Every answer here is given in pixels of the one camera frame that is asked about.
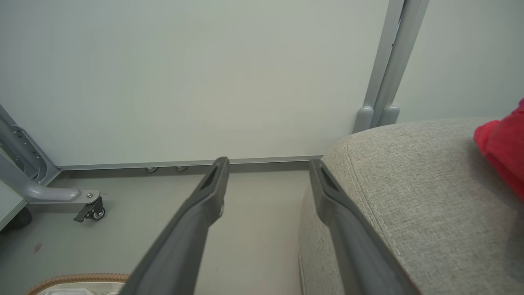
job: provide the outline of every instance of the metal bracket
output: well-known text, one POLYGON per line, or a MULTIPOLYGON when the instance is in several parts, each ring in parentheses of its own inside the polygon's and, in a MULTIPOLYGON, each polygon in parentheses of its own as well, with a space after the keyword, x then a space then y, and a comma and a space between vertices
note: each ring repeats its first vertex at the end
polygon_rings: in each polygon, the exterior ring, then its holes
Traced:
POLYGON ((0 106, 0 140, 0 148, 31 180, 45 185, 58 174, 58 169, 2 106, 0 106))
POLYGON ((99 219, 95 218, 97 214, 100 215, 100 218, 102 218, 102 216, 105 214, 102 197, 98 197, 94 202, 86 204, 84 208, 78 212, 78 215, 73 220, 76 222, 82 222, 86 218, 99 219))
POLYGON ((29 139, 29 135, 27 135, 27 132, 22 127, 13 125, 11 128, 13 129, 13 133, 21 141, 24 147, 28 149, 29 152, 36 158, 36 162, 38 163, 38 167, 36 167, 38 170, 38 175, 36 176, 35 181, 37 183, 41 183, 47 174, 46 161, 43 160, 42 156, 33 145, 32 140, 29 139))

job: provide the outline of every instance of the white wall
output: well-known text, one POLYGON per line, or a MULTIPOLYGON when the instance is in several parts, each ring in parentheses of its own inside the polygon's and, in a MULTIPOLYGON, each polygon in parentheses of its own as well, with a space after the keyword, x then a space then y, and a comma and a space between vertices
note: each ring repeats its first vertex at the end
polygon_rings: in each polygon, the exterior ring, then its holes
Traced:
POLYGON ((323 154, 387 0, 0 4, 0 102, 57 166, 323 154))
POLYGON ((524 1, 429 1, 397 122, 508 115, 524 97, 524 1))

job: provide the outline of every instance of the gray metal leg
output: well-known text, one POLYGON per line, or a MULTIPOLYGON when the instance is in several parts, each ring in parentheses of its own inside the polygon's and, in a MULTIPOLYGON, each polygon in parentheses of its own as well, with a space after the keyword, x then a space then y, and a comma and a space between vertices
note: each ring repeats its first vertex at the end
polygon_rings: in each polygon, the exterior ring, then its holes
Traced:
POLYGON ((79 189, 53 188, 37 184, 3 156, 0 156, 0 179, 30 203, 69 203, 82 195, 79 189))

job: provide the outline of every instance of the metal frame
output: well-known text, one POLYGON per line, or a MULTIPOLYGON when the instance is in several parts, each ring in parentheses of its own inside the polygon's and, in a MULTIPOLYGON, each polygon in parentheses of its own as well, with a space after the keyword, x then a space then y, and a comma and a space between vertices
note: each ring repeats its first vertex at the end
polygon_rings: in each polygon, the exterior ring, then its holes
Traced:
POLYGON ((47 185, 59 173, 29 134, 0 105, 0 148, 30 179, 47 185))
POLYGON ((393 43, 397 36, 397 28, 403 5, 404 0, 389 0, 386 18, 382 27, 382 34, 378 43, 375 63, 373 64, 373 70, 371 71, 371 77, 369 78, 369 84, 367 86, 366 97, 364 98, 362 108, 360 108, 357 113, 352 133, 367 130, 372 126, 372 118, 374 113, 376 113, 376 111, 374 111, 376 110, 374 108, 375 101, 377 100, 393 43))
MULTIPOLYGON (((290 156, 290 157, 267 157, 231 159, 231 164, 253 164, 253 163, 279 163, 279 162, 303 162, 311 159, 320 159, 321 155, 314 156, 290 156)), ((94 164, 94 165, 67 165, 57 166, 61 171, 69 170, 99 170, 99 169, 125 169, 125 168, 148 168, 148 167, 176 167, 176 166, 201 166, 211 165, 215 160, 201 161, 177 161, 177 162, 153 162, 153 163, 123 163, 123 164, 94 164)))
POLYGON ((0 106, 0 148, 3 150, 0 153, 0 180, 23 198, 6 217, 0 220, 0 228, 5 227, 28 203, 86 204, 74 220, 82 222, 84 218, 91 218, 93 213, 99 216, 94 219, 102 218, 104 209, 100 191, 45 186, 60 171, 2 106, 0 106))
POLYGON ((397 38, 391 50, 386 71, 375 100, 375 110, 371 121, 371 128, 393 124, 397 121, 400 108, 393 106, 390 114, 384 114, 384 110, 392 105, 397 94, 398 87, 404 75, 404 70, 409 61, 411 51, 417 40, 417 36, 428 8, 429 0, 406 0, 401 14, 401 22, 398 27, 397 38))

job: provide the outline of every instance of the caster wheel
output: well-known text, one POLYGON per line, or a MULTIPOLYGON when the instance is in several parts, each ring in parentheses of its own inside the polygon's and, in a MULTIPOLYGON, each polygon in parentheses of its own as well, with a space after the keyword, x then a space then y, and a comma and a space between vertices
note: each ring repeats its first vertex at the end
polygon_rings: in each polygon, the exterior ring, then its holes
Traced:
POLYGON ((93 215, 91 215, 91 219, 92 220, 100 220, 102 219, 102 217, 104 217, 105 215, 105 208, 102 208, 102 211, 100 211, 99 213, 93 213, 93 215))

